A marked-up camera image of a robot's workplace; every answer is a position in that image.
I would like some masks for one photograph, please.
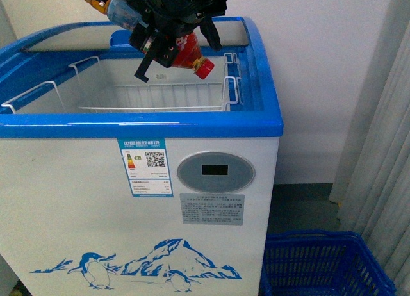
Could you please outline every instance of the basket handle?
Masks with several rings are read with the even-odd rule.
[[[359,234],[352,232],[352,231],[344,231],[343,235],[361,238]],[[289,232],[284,232],[284,233],[279,233],[279,234],[269,234],[268,235],[270,240],[283,239],[283,238],[289,238],[289,237],[301,237],[301,236],[340,237],[340,232],[331,232],[331,231],[326,231],[326,230],[314,229],[314,230],[296,230],[296,231],[289,231]]]

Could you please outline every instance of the bottle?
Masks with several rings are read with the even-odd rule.
[[[108,7],[110,5],[111,0],[107,0],[106,2],[97,1],[97,0],[85,0],[88,2],[93,8],[100,11],[102,14],[107,14]]]
[[[138,23],[147,27],[142,20],[141,14],[128,6],[124,0],[111,0],[107,17],[114,24],[130,31],[133,31]]]
[[[205,79],[215,65],[205,58],[198,44],[197,35],[193,32],[182,38],[177,38],[179,54],[174,60],[173,67],[192,69],[201,79]]]
[[[124,0],[111,0],[107,16],[114,24],[130,31],[133,31],[138,23],[147,27],[142,16],[128,6]],[[176,44],[179,53],[172,66],[192,69],[198,77],[205,79],[215,65],[202,55],[196,34],[191,33],[177,38]]]

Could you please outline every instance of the white freezer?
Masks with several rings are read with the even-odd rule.
[[[33,296],[258,294],[283,123],[256,27],[230,22],[247,40],[203,47],[205,81],[135,81],[126,45],[27,49],[68,27],[0,51],[0,253]]]

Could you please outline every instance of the instruction label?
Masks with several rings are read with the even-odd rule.
[[[242,226],[245,195],[182,193],[184,224]]]

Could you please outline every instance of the shopping basket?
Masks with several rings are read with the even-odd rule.
[[[264,296],[395,294],[363,239],[353,232],[294,231],[268,235]]]

